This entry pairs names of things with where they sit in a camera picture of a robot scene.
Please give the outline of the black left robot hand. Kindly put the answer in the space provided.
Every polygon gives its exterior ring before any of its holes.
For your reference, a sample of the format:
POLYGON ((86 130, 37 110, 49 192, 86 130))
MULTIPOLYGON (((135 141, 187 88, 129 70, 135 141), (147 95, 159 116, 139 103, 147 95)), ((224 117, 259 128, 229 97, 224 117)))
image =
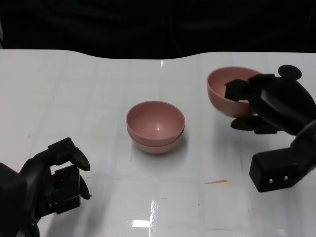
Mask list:
POLYGON ((80 206, 91 195, 80 175, 90 163, 71 138, 27 160, 20 172, 0 165, 0 235, 38 237, 39 220, 80 206))

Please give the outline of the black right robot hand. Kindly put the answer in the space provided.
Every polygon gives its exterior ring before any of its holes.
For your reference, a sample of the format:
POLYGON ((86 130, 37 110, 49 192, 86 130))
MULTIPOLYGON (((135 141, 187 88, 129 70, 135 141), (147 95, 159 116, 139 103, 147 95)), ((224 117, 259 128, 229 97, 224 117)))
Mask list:
POLYGON ((225 98, 246 100, 250 108, 275 128, 297 135, 316 119, 316 104, 295 79, 258 74, 247 80, 226 83, 225 98))

